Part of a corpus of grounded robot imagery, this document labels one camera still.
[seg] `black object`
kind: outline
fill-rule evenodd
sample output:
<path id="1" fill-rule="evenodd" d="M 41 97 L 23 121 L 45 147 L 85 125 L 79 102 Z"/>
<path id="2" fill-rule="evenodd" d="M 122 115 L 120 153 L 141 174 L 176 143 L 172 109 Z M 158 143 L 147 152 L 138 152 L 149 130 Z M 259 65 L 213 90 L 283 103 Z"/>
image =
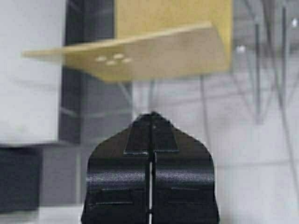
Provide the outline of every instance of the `black object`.
<path id="1" fill-rule="evenodd" d="M 0 149 L 1 213 L 38 208 L 41 168 L 38 149 Z"/>
<path id="2" fill-rule="evenodd" d="M 217 224 L 207 149 L 153 112 L 89 158 L 83 224 Z"/>

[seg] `white wall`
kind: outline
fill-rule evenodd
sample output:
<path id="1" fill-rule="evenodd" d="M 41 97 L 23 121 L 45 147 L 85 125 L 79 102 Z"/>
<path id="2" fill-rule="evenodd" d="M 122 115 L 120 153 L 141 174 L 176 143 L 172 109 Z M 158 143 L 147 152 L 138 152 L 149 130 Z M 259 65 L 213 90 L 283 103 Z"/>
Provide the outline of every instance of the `white wall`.
<path id="1" fill-rule="evenodd" d="M 239 64 L 240 57 L 235 59 Z M 242 90 L 250 91 L 248 73 L 235 68 Z M 267 72 L 262 70 L 263 87 L 270 87 Z M 297 72 L 288 75 L 288 95 Z M 282 128 L 277 98 L 272 98 L 267 116 L 257 125 L 234 82 L 227 74 L 205 77 L 208 147 L 216 166 L 216 197 L 222 224 L 298 223 L 298 203 L 289 163 L 285 131 Z M 149 83 L 135 82 L 133 98 L 143 112 L 148 108 Z M 199 77 L 185 80 L 159 80 L 153 108 L 170 119 L 176 127 L 207 145 L 199 90 Z M 263 92 L 263 112 L 270 91 Z M 246 92 L 254 109 L 251 92 Z M 299 89 L 287 107 L 294 160 L 299 159 Z"/>
<path id="2" fill-rule="evenodd" d="M 6 0 L 0 7 L 0 144 L 57 140 L 61 66 L 21 57 L 60 47 L 65 0 Z"/>

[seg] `background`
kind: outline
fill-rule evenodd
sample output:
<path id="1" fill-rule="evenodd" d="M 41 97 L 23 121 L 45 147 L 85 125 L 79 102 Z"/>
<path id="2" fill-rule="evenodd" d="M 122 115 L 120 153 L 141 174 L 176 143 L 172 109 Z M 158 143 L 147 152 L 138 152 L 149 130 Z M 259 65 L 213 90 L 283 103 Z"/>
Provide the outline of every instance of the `background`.
<path id="1" fill-rule="evenodd" d="M 124 89 L 21 58 L 26 49 L 113 38 L 113 8 L 112 0 L 2 1 L 0 222 L 37 222 L 40 216 L 49 221 L 59 212 L 78 220 L 91 152 L 126 128 L 137 112 L 150 111 L 160 112 L 212 153 L 222 224 L 298 222 L 299 1 L 234 0 L 232 71 L 204 78 L 132 82 Z M 276 74 L 278 83 L 285 83 L 283 103 Z M 1 183 L 19 170 L 8 161 L 20 160 L 25 172 L 26 155 L 38 172 L 31 173 L 33 179 L 21 174 L 17 190 L 36 181 L 40 187 L 31 194 L 41 208 L 6 213 L 5 203 L 20 206 L 10 202 L 13 197 L 5 201 L 8 184 Z"/>

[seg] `floor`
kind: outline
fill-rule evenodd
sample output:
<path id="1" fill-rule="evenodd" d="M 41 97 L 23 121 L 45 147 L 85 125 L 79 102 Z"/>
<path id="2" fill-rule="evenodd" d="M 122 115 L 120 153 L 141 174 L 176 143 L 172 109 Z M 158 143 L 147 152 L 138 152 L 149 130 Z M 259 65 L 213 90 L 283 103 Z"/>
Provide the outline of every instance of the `floor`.
<path id="1" fill-rule="evenodd" d="M 0 224 L 80 224 L 83 206 L 41 207 L 38 211 L 0 215 Z"/>

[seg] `metal rod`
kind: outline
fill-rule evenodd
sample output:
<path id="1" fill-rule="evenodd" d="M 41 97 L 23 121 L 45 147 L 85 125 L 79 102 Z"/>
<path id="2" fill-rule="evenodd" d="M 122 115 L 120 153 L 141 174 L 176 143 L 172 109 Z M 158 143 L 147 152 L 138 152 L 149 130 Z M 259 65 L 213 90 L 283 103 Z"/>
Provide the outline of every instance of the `metal rod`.
<path id="1" fill-rule="evenodd" d="M 155 81 L 151 80 L 149 84 L 149 112 L 153 110 L 154 88 L 155 88 Z"/>
<path id="2" fill-rule="evenodd" d="M 266 26 L 266 34 L 267 34 L 267 40 L 268 40 L 267 44 L 268 44 L 270 58 L 271 58 L 271 62 L 272 62 L 273 72 L 274 72 L 274 81 L 275 81 L 276 93 L 277 93 L 277 97 L 278 97 L 278 105 L 279 105 L 279 110 L 280 110 L 280 115 L 281 115 L 281 120 L 282 120 L 282 127 L 285 132 L 287 152 L 288 152 L 288 156 L 289 156 L 290 168 L 291 168 L 292 177 L 293 177 L 293 184 L 294 184 L 294 188 L 296 191 L 297 206 L 299 209 L 298 172 L 297 172 L 297 167 L 296 167 L 296 163 L 295 163 L 295 159 L 294 159 L 294 150 L 293 150 L 290 130 L 289 130 L 288 122 L 287 122 L 286 111 L 285 111 L 285 107 L 283 105 L 282 94 L 281 94 L 280 87 L 279 87 L 279 80 L 278 80 L 279 74 L 278 74 L 278 69 L 277 69 L 277 65 L 276 65 L 276 58 L 275 58 L 273 42 L 272 42 L 272 37 L 271 37 L 271 28 L 270 28 L 269 21 L 267 20 L 267 18 L 265 18 L 265 26 Z"/>
<path id="3" fill-rule="evenodd" d="M 149 224 L 153 224 L 153 214 L 149 214 Z"/>
<path id="4" fill-rule="evenodd" d="M 292 86 L 291 93 L 290 93 L 290 95 L 288 97 L 288 101 L 287 101 L 288 105 L 291 103 L 291 101 L 292 101 L 292 99 L 293 99 L 293 97 L 295 95 L 295 92 L 296 92 L 296 89 L 298 87 L 298 84 L 299 84 L 299 73 L 298 73 L 298 75 L 296 77 L 296 81 L 294 82 L 294 85 Z"/>
<path id="5" fill-rule="evenodd" d="M 107 110 L 104 112 L 99 112 L 99 113 L 86 113 L 81 116 L 83 119 L 99 119 L 99 118 L 104 118 L 107 116 L 112 116 L 112 115 L 122 115 L 122 114 L 131 114 L 132 113 L 132 108 L 123 108 L 123 109 L 116 109 L 116 110 Z"/>
<path id="6" fill-rule="evenodd" d="M 134 111 L 137 115 L 141 114 L 140 111 L 138 110 L 138 108 L 134 105 L 133 100 L 132 100 L 132 97 L 131 97 L 131 95 L 129 94 L 127 88 L 124 86 L 124 84 L 123 84 L 123 83 L 117 83 L 117 84 L 118 84 L 118 86 L 119 86 L 119 88 L 120 88 L 122 94 L 124 95 L 126 101 L 132 106 L 133 111 Z"/>
<path id="7" fill-rule="evenodd" d="M 149 209 L 153 209 L 153 162 L 149 163 Z"/>
<path id="8" fill-rule="evenodd" d="M 207 105 L 206 105 L 206 95 L 205 95 L 205 83 L 204 75 L 200 76 L 200 93 L 201 93 L 201 102 L 202 102 L 202 113 L 204 119 L 204 129 L 206 135 L 206 144 L 209 149 L 211 149 L 211 138 L 209 131 L 208 115 L 207 115 Z"/>
<path id="9" fill-rule="evenodd" d="M 252 92 L 254 93 L 253 94 L 253 101 L 255 101 L 254 73 L 253 73 L 252 64 L 251 64 L 251 60 L 250 60 L 248 50 L 245 51 L 245 57 L 246 57 L 246 64 L 247 64 L 248 74 L 249 74 L 249 78 L 250 78 L 251 89 L 252 89 Z"/>
<path id="10" fill-rule="evenodd" d="M 76 111 L 73 111 L 73 110 L 70 110 L 70 109 L 67 109 L 63 106 L 59 107 L 59 112 L 60 113 L 63 113 L 63 114 L 66 114 L 70 117 L 73 117 L 73 118 L 80 118 L 80 114 L 77 113 Z"/>
<path id="11" fill-rule="evenodd" d="M 66 3 L 75 11 L 81 14 L 83 13 L 82 9 L 75 2 L 73 2 L 73 0 L 67 0 Z"/>
<path id="12" fill-rule="evenodd" d="M 255 21 L 256 20 L 256 14 L 254 13 L 250 3 L 248 2 L 248 0 L 243 0 L 246 8 L 247 8 L 247 11 L 249 13 L 249 15 L 251 16 L 252 20 Z"/>
<path id="13" fill-rule="evenodd" d="M 76 204 L 82 203 L 82 152 L 78 147 L 76 151 Z"/>
<path id="14" fill-rule="evenodd" d="M 256 33 L 256 123 L 260 123 L 261 117 L 261 73 L 260 73 L 260 25 L 255 23 L 255 33 Z"/>
<path id="15" fill-rule="evenodd" d="M 285 106 L 286 101 L 286 76 L 287 76 L 287 11 L 286 5 L 282 8 L 282 72 L 281 72 L 281 95 L 283 100 L 283 106 Z"/>
<path id="16" fill-rule="evenodd" d="M 263 122 L 266 117 L 267 117 L 267 114 L 268 114 L 268 111 L 269 111 L 269 108 L 270 108 L 270 105 L 271 105 L 271 101 L 273 99 L 273 95 L 274 95 L 274 92 L 275 92 L 275 82 L 273 81 L 273 79 L 271 78 L 269 72 L 268 71 L 268 66 L 267 66 L 267 63 L 265 62 L 265 60 L 262 60 L 263 62 L 263 67 L 266 69 L 265 70 L 265 73 L 267 74 L 267 78 L 268 78 L 268 81 L 269 83 L 271 83 L 271 88 L 270 88 L 270 93 L 266 99 L 266 103 L 265 103 L 265 109 L 264 109 L 264 112 L 262 113 L 261 115 L 261 122 Z"/>
<path id="17" fill-rule="evenodd" d="M 252 112 L 252 109 L 251 109 L 251 107 L 250 107 L 250 103 L 248 102 L 248 100 L 247 100 L 247 98 L 246 98 L 245 92 L 244 92 L 244 91 L 242 90 L 242 88 L 240 87 L 239 81 L 238 81 L 238 79 L 235 77 L 235 74 L 234 74 L 233 71 L 230 72 L 230 76 L 231 76 L 231 78 L 232 78 L 232 80 L 233 80 L 233 82 L 234 82 L 234 84 L 235 84 L 235 86 L 236 86 L 236 88 L 237 88 L 237 90 L 238 90 L 238 94 L 242 97 L 242 100 L 243 100 L 245 106 L 247 107 L 247 110 L 248 110 L 249 114 L 250 114 L 250 115 L 253 117 L 253 119 L 254 119 L 255 116 L 254 116 L 254 113 Z"/>

